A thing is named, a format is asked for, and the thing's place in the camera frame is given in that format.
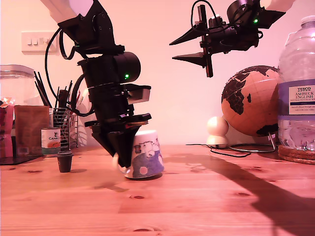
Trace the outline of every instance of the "small black cup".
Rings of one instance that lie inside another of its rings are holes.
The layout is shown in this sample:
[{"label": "small black cup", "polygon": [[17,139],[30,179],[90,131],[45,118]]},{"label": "small black cup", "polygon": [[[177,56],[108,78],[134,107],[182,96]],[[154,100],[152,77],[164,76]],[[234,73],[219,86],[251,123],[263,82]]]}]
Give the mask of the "small black cup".
[{"label": "small black cup", "polygon": [[61,173],[70,172],[73,154],[71,151],[58,152],[58,166]]}]

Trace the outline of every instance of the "bottle label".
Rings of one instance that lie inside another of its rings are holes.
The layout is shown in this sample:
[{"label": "bottle label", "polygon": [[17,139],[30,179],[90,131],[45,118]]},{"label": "bottle label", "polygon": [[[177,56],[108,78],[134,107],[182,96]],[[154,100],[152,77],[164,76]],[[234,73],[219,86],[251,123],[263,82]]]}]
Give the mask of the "bottle label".
[{"label": "bottle label", "polygon": [[279,115],[315,115],[315,79],[279,84]]}]

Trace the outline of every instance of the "plastic bottle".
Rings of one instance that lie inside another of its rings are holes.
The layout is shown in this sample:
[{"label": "plastic bottle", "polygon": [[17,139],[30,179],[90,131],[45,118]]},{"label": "plastic bottle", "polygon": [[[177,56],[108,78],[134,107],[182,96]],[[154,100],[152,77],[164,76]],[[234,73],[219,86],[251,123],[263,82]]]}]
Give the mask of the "plastic bottle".
[{"label": "plastic bottle", "polygon": [[279,62],[279,140],[315,151],[315,16],[289,35]]}]

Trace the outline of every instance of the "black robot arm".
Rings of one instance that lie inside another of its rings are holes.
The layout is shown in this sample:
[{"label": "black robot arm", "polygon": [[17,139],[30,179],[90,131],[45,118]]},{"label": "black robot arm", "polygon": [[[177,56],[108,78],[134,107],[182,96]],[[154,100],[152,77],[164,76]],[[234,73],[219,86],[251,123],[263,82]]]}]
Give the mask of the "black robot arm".
[{"label": "black robot arm", "polygon": [[216,15],[207,22],[205,5],[198,7],[198,13],[199,21],[192,25],[191,15],[192,28],[170,45],[201,37],[200,47],[203,52],[175,56],[173,59],[205,67],[207,77],[213,76],[212,54],[221,52],[227,54],[232,50],[247,51],[251,46],[257,47],[259,39],[263,36],[259,29],[270,28],[285,14],[285,12],[265,10],[264,7],[260,7],[260,0],[237,0],[232,3],[227,10],[228,24],[222,20],[222,17]]},{"label": "black robot arm", "polygon": [[[129,167],[134,135],[151,119],[150,114],[134,115],[133,103],[148,101],[151,89],[150,86],[129,84],[140,75],[140,61],[135,54],[125,52],[124,46],[115,44],[112,23],[98,0],[94,0],[85,17],[79,14],[58,25],[63,57],[71,59],[74,52],[78,52],[84,58],[78,62],[83,75],[74,86],[71,108],[80,114],[75,108],[75,99],[85,79],[97,119],[86,122],[85,126],[91,127],[92,136],[112,156],[118,154],[120,166]],[[63,33],[74,42],[69,57],[64,52]],[[90,54],[100,56],[89,58]]]}]

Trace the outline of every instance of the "light switch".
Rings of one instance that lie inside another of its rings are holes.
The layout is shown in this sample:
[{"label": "light switch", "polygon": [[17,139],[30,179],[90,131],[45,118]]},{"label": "light switch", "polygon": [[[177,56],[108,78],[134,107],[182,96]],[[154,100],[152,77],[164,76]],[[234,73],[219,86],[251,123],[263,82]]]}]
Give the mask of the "light switch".
[{"label": "light switch", "polygon": [[[55,32],[21,32],[21,49],[23,53],[39,52],[39,55],[46,52],[47,45]],[[54,39],[49,53],[57,53],[58,35]]]},{"label": "light switch", "polygon": [[35,46],[38,45],[38,40],[37,40],[37,38],[32,38],[32,39],[31,39],[31,42],[32,42],[32,45],[35,45]]}]

